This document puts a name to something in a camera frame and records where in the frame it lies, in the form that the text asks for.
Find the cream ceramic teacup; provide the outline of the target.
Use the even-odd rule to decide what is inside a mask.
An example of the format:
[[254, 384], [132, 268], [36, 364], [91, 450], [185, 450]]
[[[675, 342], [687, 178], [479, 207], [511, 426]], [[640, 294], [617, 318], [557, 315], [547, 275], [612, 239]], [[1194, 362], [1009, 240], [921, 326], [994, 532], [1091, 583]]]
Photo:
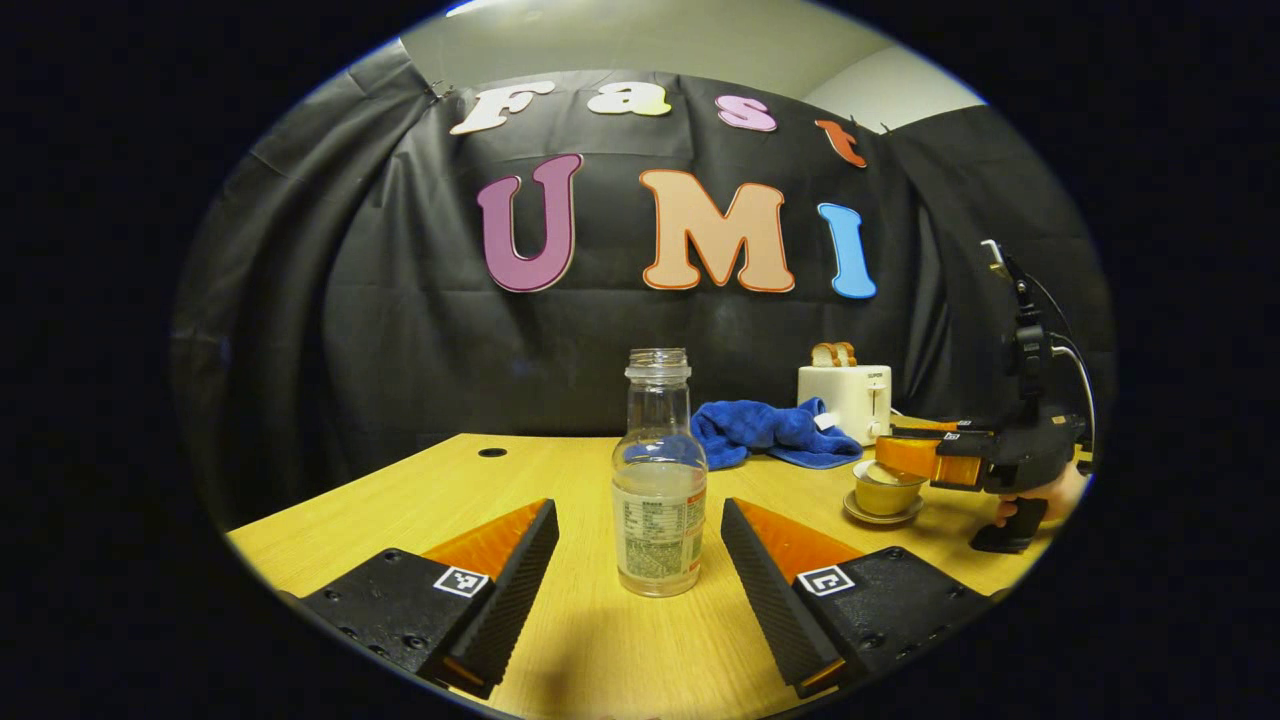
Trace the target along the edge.
[[922, 475], [913, 474], [910, 471], [904, 471], [895, 469], [895, 471], [901, 471], [909, 478], [909, 484], [902, 487], [891, 486], [878, 486], [865, 482], [860, 482], [861, 470], [868, 462], [874, 460], [867, 460], [858, 462], [854, 466], [855, 475], [855, 492], [858, 495], [858, 502], [869, 512], [876, 514], [891, 514], [900, 512], [905, 510], [911, 501], [920, 496], [922, 487], [925, 484], [927, 479]]

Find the cream ceramic saucer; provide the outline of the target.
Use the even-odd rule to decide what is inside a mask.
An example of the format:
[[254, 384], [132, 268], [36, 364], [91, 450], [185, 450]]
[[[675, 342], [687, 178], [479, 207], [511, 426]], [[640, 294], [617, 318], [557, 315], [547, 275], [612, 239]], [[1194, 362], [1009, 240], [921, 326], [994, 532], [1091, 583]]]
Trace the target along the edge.
[[895, 525], [913, 520], [925, 506], [925, 498], [916, 496], [911, 503], [900, 512], [876, 514], [867, 511], [859, 502], [855, 491], [849, 492], [844, 498], [845, 512], [855, 520], [872, 525]]

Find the blue towel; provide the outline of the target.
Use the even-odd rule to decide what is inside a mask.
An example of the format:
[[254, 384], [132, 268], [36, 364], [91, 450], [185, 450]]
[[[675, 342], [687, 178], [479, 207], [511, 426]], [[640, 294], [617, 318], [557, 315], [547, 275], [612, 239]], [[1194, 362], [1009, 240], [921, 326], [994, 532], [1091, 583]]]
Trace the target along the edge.
[[737, 468], [754, 454], [815, 470], [861, 460], [858, 441], [836, 425], [819, 423], [826, 411], [818, 397], [796, 407], [751, 400], [707, 402], [692, 414], [692, 434], [713, 471]]

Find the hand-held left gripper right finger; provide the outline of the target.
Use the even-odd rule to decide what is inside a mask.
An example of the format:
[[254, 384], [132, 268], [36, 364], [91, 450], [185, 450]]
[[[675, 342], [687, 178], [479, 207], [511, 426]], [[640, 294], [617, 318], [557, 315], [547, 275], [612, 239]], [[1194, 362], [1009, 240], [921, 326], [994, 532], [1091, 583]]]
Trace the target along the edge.
[[742, 498], [724, 501], [719, 529], [800, 698], [887, 675], [995, 603], [904, 547], [867, 553]]

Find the white toaster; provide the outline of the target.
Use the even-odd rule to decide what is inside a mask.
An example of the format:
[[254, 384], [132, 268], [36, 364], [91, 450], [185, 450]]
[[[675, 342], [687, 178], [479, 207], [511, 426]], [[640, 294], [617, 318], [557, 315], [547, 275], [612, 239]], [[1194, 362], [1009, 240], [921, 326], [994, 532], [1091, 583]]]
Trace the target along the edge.
[[890, 428], [892, 370], [887, 365], [800, 366], [797, 404], [818, 398], [819, 430], [840, 429], [870, 446]]

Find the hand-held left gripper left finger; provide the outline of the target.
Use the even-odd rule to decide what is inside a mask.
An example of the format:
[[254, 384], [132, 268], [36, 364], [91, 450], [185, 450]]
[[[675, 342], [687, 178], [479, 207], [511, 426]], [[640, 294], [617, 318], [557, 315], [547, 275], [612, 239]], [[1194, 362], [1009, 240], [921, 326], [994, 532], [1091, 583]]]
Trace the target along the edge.
[[485, 700], [559, 539], [539, 498], [422, 553], [388, 547], [301, 597], [303, 614], [407, 673]]

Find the clear plastic water bottle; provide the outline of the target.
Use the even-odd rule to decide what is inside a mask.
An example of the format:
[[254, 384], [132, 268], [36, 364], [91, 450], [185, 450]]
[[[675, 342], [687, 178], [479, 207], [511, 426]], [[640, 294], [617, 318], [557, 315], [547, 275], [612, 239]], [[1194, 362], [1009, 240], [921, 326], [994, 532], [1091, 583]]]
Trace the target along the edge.
[[701, 570], [707, 454], [692, 433], [685, 348], [635, 348], [627, 427], [612, 454], [612, 512], [621, 585], [650, 598], [691, 589]]

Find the black backdrop cloth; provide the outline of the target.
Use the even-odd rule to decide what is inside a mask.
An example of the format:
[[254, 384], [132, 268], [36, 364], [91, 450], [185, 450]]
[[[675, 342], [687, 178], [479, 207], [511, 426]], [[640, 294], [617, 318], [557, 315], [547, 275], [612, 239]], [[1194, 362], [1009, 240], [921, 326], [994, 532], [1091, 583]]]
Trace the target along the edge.
[[393, 41], [316, 87], [212, 202], [175, 297], [195, 475], [237, 528], [458, 433], [620, 436], [625, 365], [687, 350], [692, 401], [797, 405], [820, 341], [914, 416], [1014, 410], [993, 240], [1117, 401], [1097, 247], [992, 108], [886, 135], [746, 85], [641, 70], [498, 81], [452, 128]]

